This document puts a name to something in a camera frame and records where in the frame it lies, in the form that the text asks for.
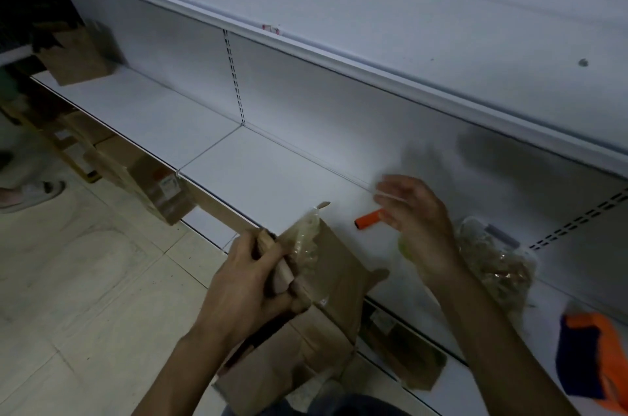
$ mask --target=tile floor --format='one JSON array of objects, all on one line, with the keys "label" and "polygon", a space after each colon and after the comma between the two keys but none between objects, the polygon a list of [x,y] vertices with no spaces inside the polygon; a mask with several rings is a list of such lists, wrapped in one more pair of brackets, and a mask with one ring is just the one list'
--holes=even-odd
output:
[{"label": "tile floor", "polygon": [[[37,170],[28,171],[33,160]],[[83,183],[45,152],[16,159],[0,186],[33,175],[68,187],[40,206],[0,215],[0,416],[130,414],[191,325],[225,254],[112,184]],[[321,383],[289,400],[304,410]],[[434,414],[360,357],[345,384],[411,414]],[[195,414],[217,416],[224,406],[209,388]]]}]

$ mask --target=jeans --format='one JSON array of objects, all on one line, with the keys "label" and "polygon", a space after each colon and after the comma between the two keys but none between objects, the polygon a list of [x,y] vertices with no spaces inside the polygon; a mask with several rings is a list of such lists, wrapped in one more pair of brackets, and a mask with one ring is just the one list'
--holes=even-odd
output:
[{"label": "jeans", "polygon": [[[307,413],[295,411],[286,400],[266,408],[258,416],[408,416],[408,413],[365,395],[315,398]],[[234,416],[231,408],[225,408],[222,416]]]}]

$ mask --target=clear plastic container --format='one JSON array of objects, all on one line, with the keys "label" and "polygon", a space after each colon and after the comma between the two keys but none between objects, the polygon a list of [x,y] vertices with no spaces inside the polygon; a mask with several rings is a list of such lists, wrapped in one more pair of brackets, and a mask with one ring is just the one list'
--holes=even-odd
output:
[{"label": "clear plastic container", "polygon": [[534,282],[538,259],[520,243],[491,224],[469,216],[456,227],[462,258],[491,297],[521,328],[528,291]]}]

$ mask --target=orange object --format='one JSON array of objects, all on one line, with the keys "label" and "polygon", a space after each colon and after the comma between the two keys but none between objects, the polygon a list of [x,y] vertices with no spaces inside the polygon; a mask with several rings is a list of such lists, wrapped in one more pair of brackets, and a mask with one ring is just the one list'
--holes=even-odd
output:
[{"label": "orange object", "polygon": [[608,410],[628,414],[628,361],[613,324],[607,317],[598,313],[565,316],[565,323],[572,329],[592,326],[600,329],[599,376],[606,399],[596,402]]},{"label": "orange object", "polygon": [[377,224],[379,221],[381,221],[381,219],[379,218],[380,212],[381,212],[381,209],[378,209],[377,211],[373,211],[362,217],[358,217],[354,221],[354,224],[359,230],[363,230],[363,229],[366,229],[367,227],[371,227],[373,224]]}]

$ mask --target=forearm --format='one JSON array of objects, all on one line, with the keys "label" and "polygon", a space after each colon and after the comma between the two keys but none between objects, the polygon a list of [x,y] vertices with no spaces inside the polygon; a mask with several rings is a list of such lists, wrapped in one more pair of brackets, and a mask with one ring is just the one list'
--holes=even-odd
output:
[{"label": "forearm", "polygon": [[132,416],[191,415],[228,352],[216,333],[193,327],[177,342]]},{"label": "forearm", "polygon": [[430,283],[492,416],[577,415],[466,268]]}]

